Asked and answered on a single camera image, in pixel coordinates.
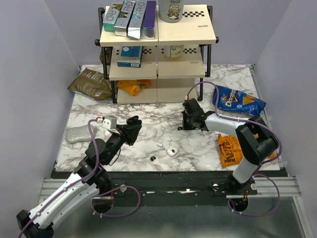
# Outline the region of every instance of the toothpaste box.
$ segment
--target toothpaste box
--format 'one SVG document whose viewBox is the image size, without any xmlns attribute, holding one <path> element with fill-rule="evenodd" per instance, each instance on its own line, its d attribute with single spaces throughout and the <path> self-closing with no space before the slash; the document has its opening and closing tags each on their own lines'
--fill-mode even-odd
<svg viewBox="0 0 317 238">
<path fill-rule="evenodd" d="M 148 1 L 144 16 L 145 39 L 155 39 L 155 20 L 156 20 L 157 2 Z"/>
<path fill-rule="evenodd" d="M 143 46 L 120 47 L 117 59 L 118 67 L 141 67 Z"/>
<path fill-rule="evenodd" d="M 133 13 L 134 5 L 134 1 L 124 1 L 119 17 L 114 25 L 114 33 L 116 36 L 128 36 L 128 25 Z"/>
<path fill-rule="evenodd" d="M 132 39 L 140 39 L 143 27 L 143 18 L 147 0 L 138 0 L 135 2 L 131 21 L 128 28 L 128 37 Z"/>
<path fill-rule="evenodd" d="M 103 21 L 105 31 L 114 32 L 114 25 L 120 14 L 122 5 L 123 0 L 118 0 L 117 3 L 114 3 L 109 7 Z"/>
</svg>

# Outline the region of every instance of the marble tabletop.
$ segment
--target marble tabletop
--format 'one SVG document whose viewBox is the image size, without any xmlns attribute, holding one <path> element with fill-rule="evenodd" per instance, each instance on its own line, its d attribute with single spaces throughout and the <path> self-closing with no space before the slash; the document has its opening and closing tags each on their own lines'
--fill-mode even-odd
<svg viewBox="0 0 317 238">
<path fill-rule="evenodd" d="M 85 67 L 102 72 L 101 65 Z M 246 92 L 258 97 L 247 65 L 212 65 L 211 77 L 205 78 L 218 85 Z M 214 88 L 204 84 L 204 99 L 199 102 L 204 111 L 214 109 L 211 103 Z M 69 115 L 67 128 L 86 125 L 88 120 L 97 116 L 111 115 L 124 124 L 129 117 L 138 115 L 142 120 L 142 129 L 134 146 L 122 146 L 119 159 L 113 166 L 105 166 L 107 171 L 232 171 L 237 166 L 222 168 L 219 159 L 218 132 L 178 131 L 182 125 L 182 103 L 127 104 L 116 105 L 106 100 L 96 102 L 76 94 Z M 247 117 L 221 111 L 224 115 Z M 102 127 L 96 138 L 107 140 L 109 132 Z M 56 171 L 69 172 L 85 157 L 89 142 L 68 144 L 63 138 Z M 166 150 L 177 146 L 179 152 L 175 157 L 167 155 Z M 265 164 L 262 170 L 279 170 L 277 161 Z"/>
</svg>

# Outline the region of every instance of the beige shelf board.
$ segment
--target beige shelf board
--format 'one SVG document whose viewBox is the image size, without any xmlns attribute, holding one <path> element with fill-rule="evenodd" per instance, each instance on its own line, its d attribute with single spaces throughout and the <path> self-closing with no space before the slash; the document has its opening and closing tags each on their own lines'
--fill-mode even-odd
<svg viewBox="0 0 317 238">
<path fill-rule="evenodd" d="M 143 91 L 141 91 L 137 96 L 132 96 L 122 89 L 118 89 L 118 104 L 139 104 L 139 103 L 157 103 L 157 81 L 151 80 L 152 85 Z"/>
<path fill-rule="evenodd" d="M 158 103 L 183 102 L 194 85 L 193 78 L 158 79 Z M 192 90 L 189 98 L 197 98 L 195 89 Z"/>
<path fill-rule="evenodd" d="M 144 47 L 141 68 L 118 67 L 117 59 L 120 47 L 113 47 L 109 79 L 136 80 L 157 78 L 157 53 L 154 47 Z"/>
<path fill-rule="evenodd" d="M 207 5 L 185 5 L 182 19 L 168 23 L 158 18 L 158 45 L 215 44 Z"/>
<path fill-rule="evenodd" d="M 159 43 L 159 37 L 158 37 L 158 20 L 156 20 L 155 24 L 155 39 L 148 40 L 144 38 L 144 31 L 142 32 L 141 39 L 134 40 L 129 39 L 127 37 L 122 36 L 116 36 L 114 32 L 108 32 L 105 31 L 105 29 L 102 29 L 101 37 L 100 37 L 100 46 L 102 47 L 113 47 L 113 46 L 157 46 Z"/>
<path fill-rule="evenodd" d="M 177 59 L 164 55 L 164 46 L 158 46 L 158 78 L 203 78 L 205 68 L 198 45 L 185 45 Z"/>
</svg>

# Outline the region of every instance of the orange snack bag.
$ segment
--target orange snack bag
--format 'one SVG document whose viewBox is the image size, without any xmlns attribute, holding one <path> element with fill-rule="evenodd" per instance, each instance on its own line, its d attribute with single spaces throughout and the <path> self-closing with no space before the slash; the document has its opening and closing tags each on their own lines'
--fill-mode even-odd
<svg viewBox="0 0 317 238">
<path fill-rule="evenodd" d="M 149 79 L 140 79 L 140 80 L 121 80 L 118 81 L 118 88 L 121 88 L 124 91 L 127 91 L 132 96 L 136 96 L 143 89 L 151 86 L 151 81 Z"/>
<path fill-rule="evenodd" d="M 221 136 L 221 134 L 218 134 L 218 145 L 223 168 L 238 165 L 241 162 L 243 153 L 237 137 L 233 135 Z M 268 158 L 271 159 L 275 155 L 276 153 L 273 152 Z"/>
</svg>

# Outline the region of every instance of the white wall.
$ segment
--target white wall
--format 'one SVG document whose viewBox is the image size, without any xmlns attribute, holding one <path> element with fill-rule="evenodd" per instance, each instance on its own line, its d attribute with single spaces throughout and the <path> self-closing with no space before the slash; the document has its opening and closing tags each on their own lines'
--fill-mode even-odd
<svg viewBox="0 0 317 238">
<path fill-rule="evenodd" d="M 78 66 L 43 0 L 0 1 L 0 237 L 37 205 L 53 169 Z"/>
<path fill-rule="evenodd" d="M 317 236 L 317 1 L 293 0 L 265 47 L 256 78 L 287 171 L 296 175 Z"/>
<path fill-rule="evenodd" d="M 111 0 L 45 0 L 79 64 L 100 63 L 98 7 Z M 255 63 L 291 0 L 185 0 L 213 5 L 213 26 L 220 41 L 213 64 Z"/>
</svg>

